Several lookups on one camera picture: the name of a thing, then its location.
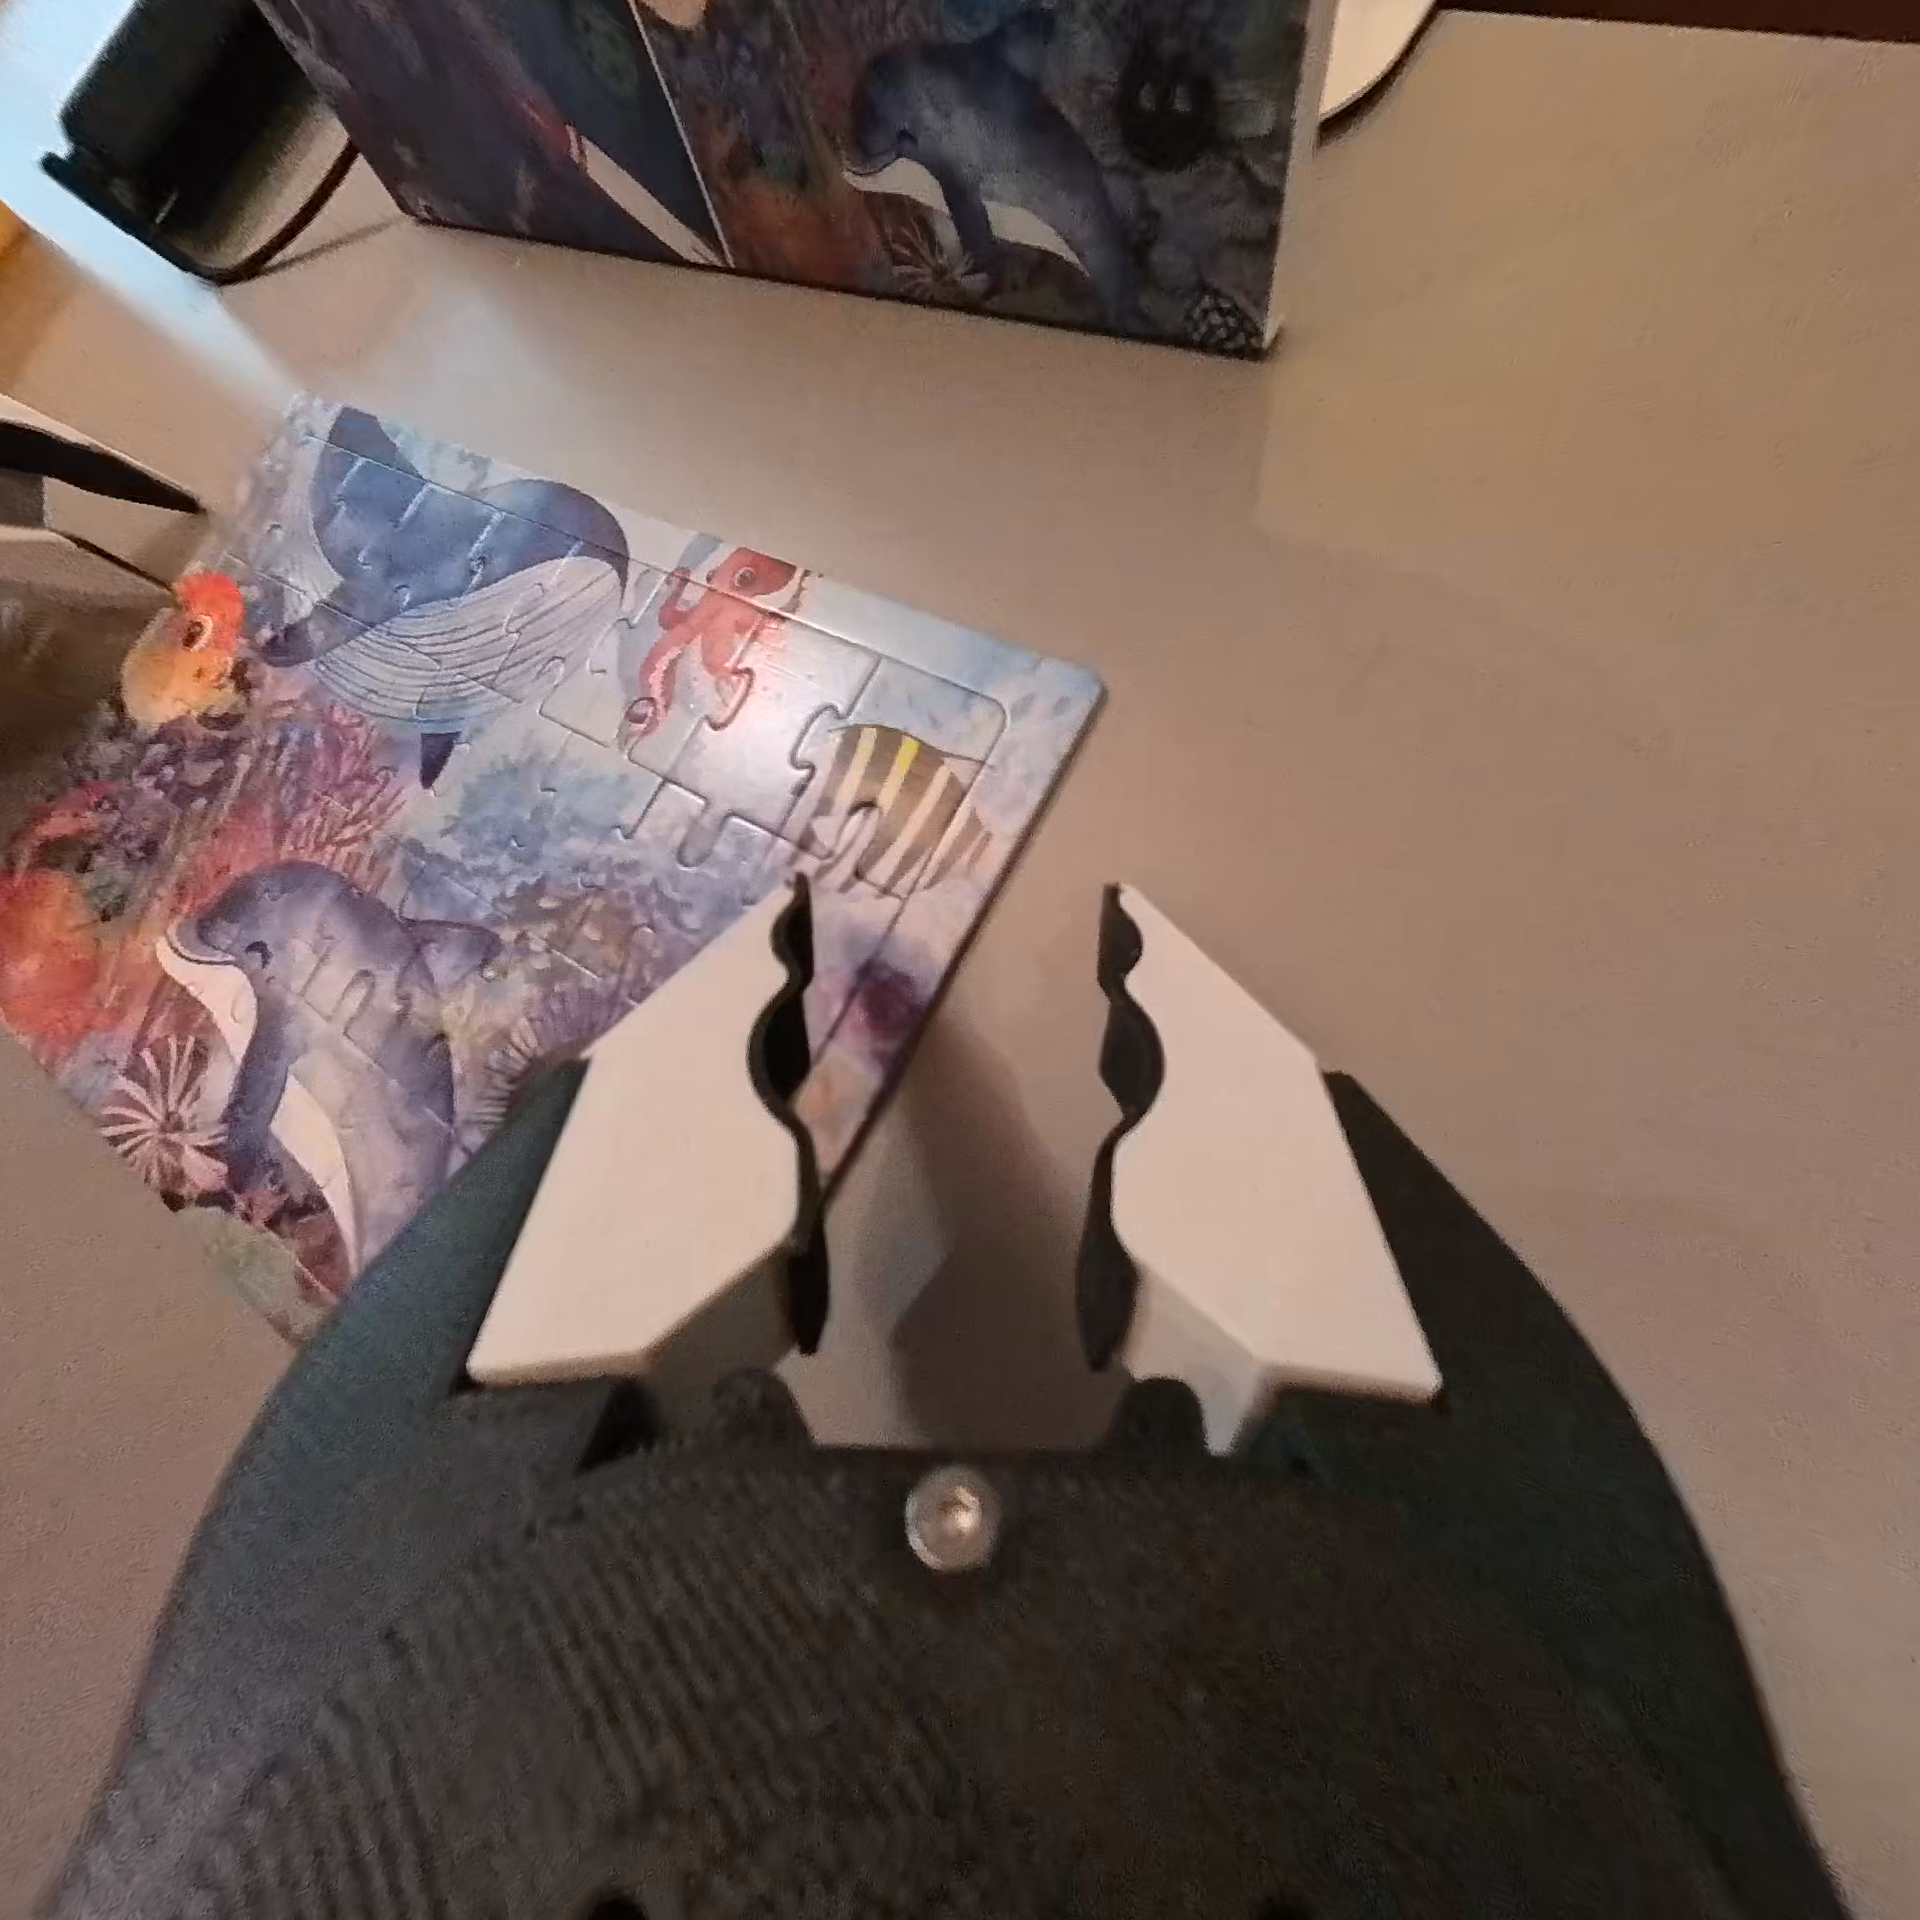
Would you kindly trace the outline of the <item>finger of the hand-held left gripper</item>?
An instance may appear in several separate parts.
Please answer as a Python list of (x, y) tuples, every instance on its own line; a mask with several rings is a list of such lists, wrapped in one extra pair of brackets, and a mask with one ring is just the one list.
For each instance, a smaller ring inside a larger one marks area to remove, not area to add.
[(5, 602), (167, 602), (167, 580), (55, 525), (0, 525)]
[(55, 478), (142, 511), (200, 514), (200, 502), (178, 478), (11, 396), (0, 401), (0, 471), (11, 478)]

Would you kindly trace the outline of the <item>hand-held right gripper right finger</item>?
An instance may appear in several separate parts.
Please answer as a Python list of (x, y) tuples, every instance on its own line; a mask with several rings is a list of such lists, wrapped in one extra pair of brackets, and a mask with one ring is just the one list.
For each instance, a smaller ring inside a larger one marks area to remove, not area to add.
[(1295, 1391), (1444, 1406), (1320, 1058), (1133, 883), (1099, 894), (1095, 988), (1087, 1362), (1189, 1391), (1212, 1455)]

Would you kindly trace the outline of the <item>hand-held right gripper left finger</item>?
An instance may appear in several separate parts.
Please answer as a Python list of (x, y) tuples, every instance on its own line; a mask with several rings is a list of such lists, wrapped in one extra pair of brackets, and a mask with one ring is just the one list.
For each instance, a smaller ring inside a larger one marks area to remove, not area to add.
[(810, 978), (810, 879), (784, 879), (591, 1043), (472, 1383), (635, 1383), (685, 1429), (732, 1374), (818, 1351)]

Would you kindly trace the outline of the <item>assembled sea jigsaw puzzle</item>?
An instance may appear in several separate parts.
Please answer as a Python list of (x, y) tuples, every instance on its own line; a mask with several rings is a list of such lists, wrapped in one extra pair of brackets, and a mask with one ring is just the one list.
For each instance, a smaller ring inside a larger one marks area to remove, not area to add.
[(1089, 669), (300, 401), (167, 602), (5, 602), (5, 1032), (304, 1344), (558, 1062), (810, 879), (821, 1188)]

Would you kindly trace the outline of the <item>black handheld device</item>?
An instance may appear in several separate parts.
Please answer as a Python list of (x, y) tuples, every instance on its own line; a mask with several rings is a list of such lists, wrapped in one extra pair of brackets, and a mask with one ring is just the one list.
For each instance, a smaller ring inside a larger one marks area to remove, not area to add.
[(192, 248), (242, 221), (314, 109), (324, 94), (268, 7), (142, 0), (64, 90), (38, 170), (167, 266), (235, 287), (279, 266), (361, 164), (341, 139), (304, 201), (235, 256)]

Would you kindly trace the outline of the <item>illustrated puzzle box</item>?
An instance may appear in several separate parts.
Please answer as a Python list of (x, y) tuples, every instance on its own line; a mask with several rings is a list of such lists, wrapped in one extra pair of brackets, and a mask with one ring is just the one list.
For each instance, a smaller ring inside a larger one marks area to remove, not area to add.
[(268, 0), (429, 230), (1258, 360), (1309, 0)]

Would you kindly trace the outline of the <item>white monitor stand base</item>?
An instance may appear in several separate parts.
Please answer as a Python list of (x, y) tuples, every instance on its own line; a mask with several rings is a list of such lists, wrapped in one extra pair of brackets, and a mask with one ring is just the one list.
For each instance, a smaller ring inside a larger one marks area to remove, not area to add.
[(1320, 125), (1376, 94), (1432, 25), (1436, 0), (1335, 0)]

